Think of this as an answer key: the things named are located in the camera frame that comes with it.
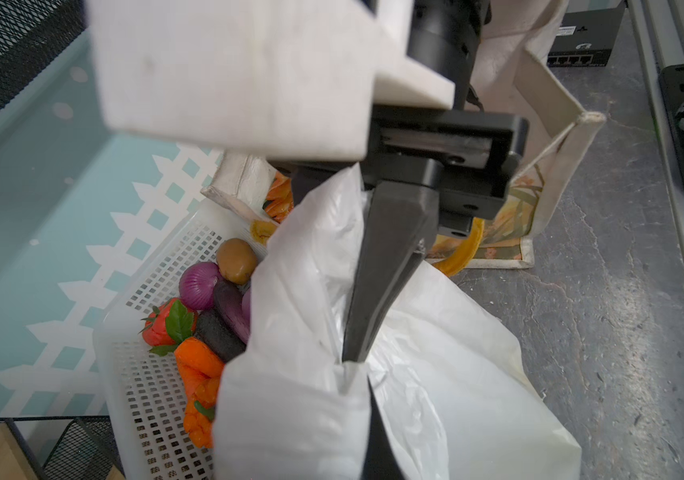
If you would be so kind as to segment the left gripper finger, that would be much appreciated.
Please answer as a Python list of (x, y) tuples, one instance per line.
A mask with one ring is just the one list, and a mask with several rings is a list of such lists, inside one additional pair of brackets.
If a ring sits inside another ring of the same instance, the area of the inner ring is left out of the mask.
[(387, 432), (376, 402), (374, 389), (369, 386), (371, 416), (368, 444), (361, 474), (362, 480), (404, 480), (390, 446)]

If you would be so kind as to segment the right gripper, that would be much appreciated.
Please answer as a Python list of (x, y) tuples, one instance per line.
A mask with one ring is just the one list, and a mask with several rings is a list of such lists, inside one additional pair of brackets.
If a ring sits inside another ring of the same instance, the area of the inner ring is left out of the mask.
[(386, 314), (442, 232), (501, 209), (528, 122), (469, 111), (487, 1), (406, 5), (394, 47), (367, 1), (287, 5), (287, 157), (330, 174), (354, 162), (372, 192), (342, 359), (364, 361)]

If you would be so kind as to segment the white plastic grocery bag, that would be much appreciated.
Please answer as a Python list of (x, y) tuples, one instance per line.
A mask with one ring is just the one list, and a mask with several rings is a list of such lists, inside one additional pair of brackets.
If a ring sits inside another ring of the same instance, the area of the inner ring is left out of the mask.
[(364, 362), (342, 359), (368, 197), (358, 168), (310, 192), (251, 280), (251, 335), (221, 379), (218, 479), (359, 479), (380, 415), (408, 479), (576, 479), (580, 445), (517, 338), (422, 263)]

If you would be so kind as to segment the white canvas tote bag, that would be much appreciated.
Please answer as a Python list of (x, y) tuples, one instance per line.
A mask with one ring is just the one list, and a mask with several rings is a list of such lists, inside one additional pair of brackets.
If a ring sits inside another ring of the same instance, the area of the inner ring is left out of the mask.
[[(465, 268), (532, 266), (533, 239), (552, 218), (565, 187), (605, 122), (586, 111), (547, 69), (545, 58), (564, 20), (565, 1), (495, 1), (482, 35), (471, 84), (487, 109), (516, 113), (530, 123), (525, 154), (509, 194), (491, 220), (474, 223), (467, 240), (438, 236), (429, 261), (447, 276)], [(266, 177), (265, 160), (225, 153), (202, 194), (246, 220), (265, 243), (300, 202), (298, 174)]]

